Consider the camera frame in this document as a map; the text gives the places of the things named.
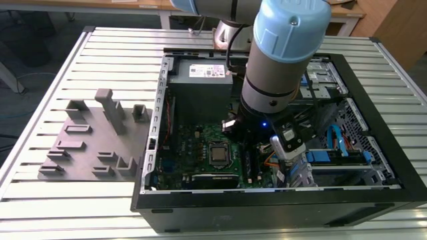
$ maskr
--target black computer chassis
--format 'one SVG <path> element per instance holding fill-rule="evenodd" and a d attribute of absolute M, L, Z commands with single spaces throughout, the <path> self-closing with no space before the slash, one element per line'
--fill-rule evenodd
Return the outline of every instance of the black computer chassis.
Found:
<path fill-rule="evenodd" d="M 209 52 L 209 56 L 218 52 L 205 49 L 181 51 Z M 140 163 L 130 211 L 141 214 L 156 232 L 353 226 L 388 212 L 412 209 L 427 202 L 425 185 L 344 56 L 314 55 L 321 56 L 328 57 L 334 65 L 368 125 L 368 135 L 377 142 L 401 189 L 140 194 L 144 165 Z"/>

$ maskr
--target wire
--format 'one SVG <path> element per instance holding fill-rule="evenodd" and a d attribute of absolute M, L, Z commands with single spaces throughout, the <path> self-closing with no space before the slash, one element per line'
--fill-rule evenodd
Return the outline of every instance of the wire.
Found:
<path fill-rule="evenodd" d="M 230 164 L 228 165 L 228 169 L 230 168 L 230 166 L 234 164 L 234 161 L 232 160 L 232 159 L 229 159 L 229 161 L 230 161 Z"/>
<path fill-rule="evenodd" d="M 169 115 L 169 98 L 165 97 L 165 105 L 166 105 L 166 133 L 165 133 L 165 137 L 164 137 L 164 140 L 162 140 L 162 143 L 161 143 L 161 146 L 158 149 L 162 148 L 164 144 L 166 143 L 166 140 L 169 138 L 169 134 L 170 134 L 170 115 Z"/>
<path fill-rule="evenodd" d="M 277 167 L 278 168 L 278 164 L 276 164 L 276 163 L 269 163 L 268 161 L 269 161 L 269 159 L 272 158 L 272 156 L 276 154 L 276 152 L 273 151 L 272 153 L 270 153 L 270 155 L 266 157 L 266 159 L 265 159 L 265 161 L 264 161 L 264 165 L 265 166 L 272 166 L 272 167 Z"/>
<path fill-rule="evenodd" d="M 341 138 L 344 139 L 344 144 L 345 144 L 346 149 L 353 150 L 354 148 L 353 148 L 352 144 L 349 143 L 344 134 L 341 134 Z"/>
<path fill-rule="evenodd" d="M 202 21 L 201 21 L 201 24 L 200 24 L 200 28 L 198 28 L 197 33 L 194 33 L 194 30 L 193 30 L 192 28 L 188 28 L 188 31 L 189 31 L 189 32 L 190 32 L 190 34 L 192 34 L 192 35 L 194 35 L 194 36 L 198 36 L 198 35 L 200 35 L 200 33 L 201 33 L 202 27 L 204 27 L 204 25 L 205 25 L 206 17 L 205 17 L 205 16 L 202 16 L 202 17 L 197 20 L 197 22 L 194 23 L 194 25 L 193 25 L 193 26 L 196 26 L 196 25 L 197 25 L 197 23 L 200 22 L 200 20 L 202 20 Z"/>
<path fill-rule="evenodd" d="M 328 149 L 333 148 L 332 132 L 334 132 L 337 148 L 341 151 L 342 156 L 346 157 L 348 152 L 346 152 L 345 140 L 342 137 L 341 129 L 334 124 L 330 124 L 326 128 L 326 132 L 325 132 L 326 148 Z"/>
<path fill-rule="evenodd" d="M 18 117 L 22 117 L 27 114 L 31 114 L 34 112 L 34 110 L 29 111 L 29 112 L 25 112 L 25 113 L 21 113 L 21 114 L 17 114 L 17 115 L 10 115 L 10 116 L 0 116 L 0 119 L 13 119 L 13 118 L 18 118 Z"/>
<path fill-rule="evenodd" d="M 312 105 L 310 105 L 309 107 L 306 107 L 300 113 L 297 113 L 297 114 L 294 115 L 293 118 L 297 119 L 300 115 L 302 115 L 305 112 L 308 112 L 308 110 L 312 109 L 312 107 L 313 107 Z"/>
<path fill-rule="evenodd" d="M 297 82 L 297 87 L 294 88 L 294 91 L 293 91 L 293 95 L 290 97 L 290 100 L 289 101 L 293 101 L 298 92 L 300 92 L 300 85 L 301 85 L 301 81 Z"/>
<path fill-rule="evenodd" d="M 237 30 L 234 31 L 230 39 L 229 39 L 229 42 L 228 42 L 228 46 L 226 46 L 226 53 L 225 53 L 225 63 L 226 63 L 226 68 L 228 70 L 230 71 L 230 68 L 232 68 L 232 65 L 230 65 L 230 62 L 229 62 L 229 52 L 232 50 L 232 45 L 233 45 L 233 42 L 234 42 L 234 39 L 238 35 L 238 33 L 241 32 L 241 29 L 244 28 L 244 24 L 240 25 L 240 27 L 237 28 Z"/>
<path fill-rule="evenodd" d="M 31 72 L 31 73 L 23 74 L 22 76 L 15 77 L 15 79 L 21 79 L 21 78 L 31 76 L 31 75 L 51 75 L 55 77 L 55 74 L 50 73 L 50 72 Z"/>

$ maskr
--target metal frame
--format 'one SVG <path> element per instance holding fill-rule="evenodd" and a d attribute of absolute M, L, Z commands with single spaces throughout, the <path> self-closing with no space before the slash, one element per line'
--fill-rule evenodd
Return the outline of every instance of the metal frame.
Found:
<path fill-rule="evenodd" d="M 412 81 L 409 75 L 406 74 L 406 72 L 401 68 L 397 61 L 393 59 L 393 56 L 388 52 L 386 48 L 384 47 L 384 45 L 380 42 L 374 43 L 374 46 L 377 47 L 377 50 L 380 51 L 380 53 L 384 55 L 385 59 L 392 63 L 390 66 L 392 66 L 393 70 L 396 71 L 396 73 L 401 77 L 404 83 L 406 84 L 406 86 L 409 87 L 409 89 L 412 90 L 414 95 L 421 100 L 422 105 L 427 106 L 427 96 L 425 96 L 424 92 L 421 91 L 418 86 Z"/>
<path fill-rule="evenodd" d="M 154 233 L 138 213 L 129 211 L 132 182 L 42 182 L 35 173 L 45 160 L 43 148 L 50 148 L 66 118 L 61 111 L 66 99 L 90 99 L 96 88 L 112 88 L 112 97 L 121 100 L 124 108 L 137 103 L 152 109 L 162 48 L 210 49 L 213 36 L 209 31 L 192 36 L 186 30 L 105 27 L 97 27 L 88 35 L 79 37 L 74 54 L 67 57 L 75 64 L 67 60 L 61 68 L 54 81 L 61 80 L 50 85 L 0 170 L 0 239 L 170 238 L 169 234 Z M 412 80 L 400 77 L 394 63 L 365 37 L 326 36 L 317 52 L 344 55 L 427 183 L 427 107 L 408 87 L 414 85 Z M 86 104 L 96 107 L 94 101 L 88 100 Z M 341 240 L 349 236 L 352 240 L 424 239 L 425 218 L 422 205 L 353 227 L 193 232 L 181 233 L 177 238 L 237 240 L 262 234 L 268 239 L 297 240 Z"/>
<path fill-rule="evenodd" d="M 63 64 L 57 72 L 57 75 L 54 77 L 54 80 L 50 84 L 50 87 L 47 88 L 45 95 L 39 101 L 38 107 L 35 108 L 33 115 L 27 121 L 27 124 L 19 134 L 19 137 L 15 141 L 14 147 L 11 149 L 11 151 L 9 152 L 9 155 L 2 163 L 2 167 L 0 168 L 0 196 L 3 195 L 5 190 L 7 188 L 7 185 L 3 184 L 6 182 L 11 181 L 11 177 L 13 175 L 7 174 L 9 172 L 14 172 L 15 168 L 18 167 L 17 164 L 14 164 L 17 156 L 19 154 L 19 151 L 22 150 L 22 147 L 26 143 L 27 137 L 29 137 L 29 133 L 34 130 L 34 125 L 37 123 L 37 121 L 39 120 L 41 117 L 41 113 L 43 112 L 45 108 L 46 108 L 46 104 L 51 98 L 51 95 L 55 91 L 55 87 L 58 86 L 58 83 L 62 79 L 62 76 L 67 70 L 69 65 L 73 63 L 74 57 L 81 53 L 84 43 L 88 41 L 88 36 L 90 36 L 90 33 L 88 32 L 82 32 L 75 44 L 73 45 L 73 48 L 69 52 L 69 55 L 63 61 Z"/>
<path fill-rule="evenodd" d="M 0 80 L 5 83 L 5 85 L 11 89 L 13 93 L 21 93 L 23 91 L 23 87 L 15 77 L 13 76 L 11 72 L 0 62 Z"/>
<path fill-rule="evenodd" d="M 141 14 L 160 16 L 161 29 L 170 29 L 169 16 L 197 16 L 193 13 L 178 10 L 162 10 L 158 8 L 113 8 L 85 6 L 51 6 L 37 4 L 0 3 L 0 9 L 22 11 L 47 11 L 65 13 L 98 13 L 98 14 Z M 330 23 L 342 23 L 337 36 L 348 37 L 356 27 L 357 17 L 332 17 Z"/>

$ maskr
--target aluminum table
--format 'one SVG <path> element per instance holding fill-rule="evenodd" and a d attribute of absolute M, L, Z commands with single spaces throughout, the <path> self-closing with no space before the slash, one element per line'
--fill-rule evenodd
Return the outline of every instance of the aluminum table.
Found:
<path fill-rule="evenodd" d="M 93 101 L 113 89 L 124 108 L 153 107 L 162 48 L 212 48 L 212 33 L 97 27 L 82 32 L 0 170 L 0 239 L 292 239 L 427 238 L 427 205 L 354 227 L 161 233 L 129 211 L 133 182 L 49 182 L 37 170 L 67 115 L 69 99 Z M 425 96 L 380 43 L 326 37 L 320 53 L 342 54 L 416 171 L 427 181 Z"/>

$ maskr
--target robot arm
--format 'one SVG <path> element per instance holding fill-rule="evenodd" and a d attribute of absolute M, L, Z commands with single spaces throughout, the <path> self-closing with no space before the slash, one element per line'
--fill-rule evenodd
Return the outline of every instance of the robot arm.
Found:
<path fill-rule="evenodd" d="M 254 115 L 282 111 L 330 18 L 324 0 L 170 0 L 182 11 L 253 24 L 241 100 Z"/>
<path fill-rule="evenodd" d="M 233 24 L 253 24 L 238 111 L 234 119 L 222 121 L 222 133 L 230 136 L 250 132 L 261 136 L 269 123 L 276 133 L 269 142 L 278 159 L 293 158 L 304 152 L 305 144 L 286 106 L 322 42 L 330 19 L 329 4 L 324 0 L 170 1 L 176 8 L 194 14 Z M 277 127 L 289 124 L 284 129 Z"/>
<path fill-rule="evenodd" d="M 170 0 L 170 3 L 184 12 L 252 25 L 261 0 Z"/>

